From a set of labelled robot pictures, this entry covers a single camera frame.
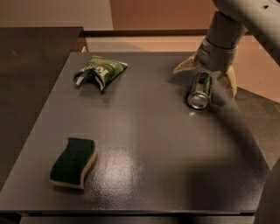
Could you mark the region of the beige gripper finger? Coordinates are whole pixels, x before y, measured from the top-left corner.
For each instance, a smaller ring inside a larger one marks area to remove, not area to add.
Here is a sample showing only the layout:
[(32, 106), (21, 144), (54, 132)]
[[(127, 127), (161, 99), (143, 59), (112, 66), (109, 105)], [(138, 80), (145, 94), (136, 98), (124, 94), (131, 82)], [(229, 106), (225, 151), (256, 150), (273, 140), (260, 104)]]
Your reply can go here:
[(225, 88), (229, 98), (235, 98), (237, 92), (235, 70), (229, 66), (225, 71), (222, 71), (217, 78), (217, 81)]
[(197, 54), (195, 53), (189, 56), (186, 60), (181, 62), (179, 65), (177, 65), (172, 72), (174, 74), (177, 74), (184, 71), (190, 71), (195, 69), (198, 64), (199, 62), (197, 61)]

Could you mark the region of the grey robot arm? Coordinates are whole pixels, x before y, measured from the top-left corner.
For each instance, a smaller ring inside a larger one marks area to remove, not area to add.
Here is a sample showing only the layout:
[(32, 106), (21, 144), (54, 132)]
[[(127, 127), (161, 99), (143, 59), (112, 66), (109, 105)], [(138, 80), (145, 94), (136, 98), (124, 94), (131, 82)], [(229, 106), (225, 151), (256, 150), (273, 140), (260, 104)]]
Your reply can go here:
[(280, 3), (277, 0), (213, 0), (218, 9), (197, 52), (173, 72), (198, 66), (219, 72), (218, 82), (235, 97), (237, 86), (232, 63), (243, 35), (250, 33), (280, 65)]

